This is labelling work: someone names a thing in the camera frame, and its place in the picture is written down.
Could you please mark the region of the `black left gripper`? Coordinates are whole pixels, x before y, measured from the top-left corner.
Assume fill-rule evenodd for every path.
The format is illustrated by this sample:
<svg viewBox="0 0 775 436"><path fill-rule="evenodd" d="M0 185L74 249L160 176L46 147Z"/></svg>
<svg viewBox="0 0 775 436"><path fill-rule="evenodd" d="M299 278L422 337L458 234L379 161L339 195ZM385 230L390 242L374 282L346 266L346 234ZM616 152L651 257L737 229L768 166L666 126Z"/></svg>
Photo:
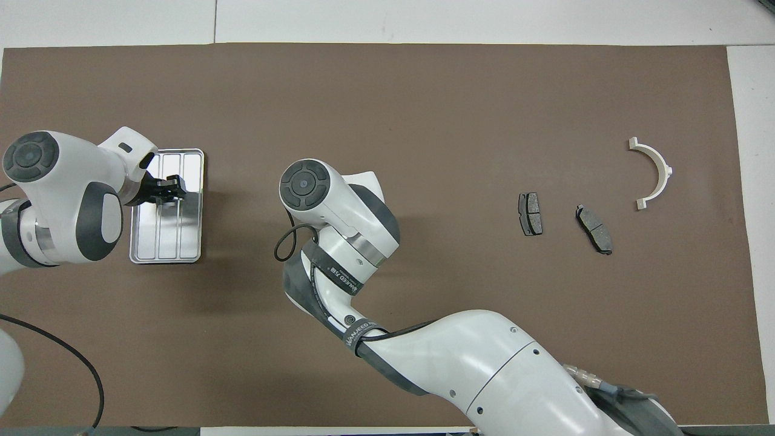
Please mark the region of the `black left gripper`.
<svg viewBox="0 0 775 436"><path fill-rule="evenodd" d="M185 182L180 176L167 176L166 179L158 179L145 171L143 179L139 183L136 195L130 200L130 206L139 206L145 202L156 203L157 191L159 191L159 204L168 204L183 200L186 196Z"/></svg>

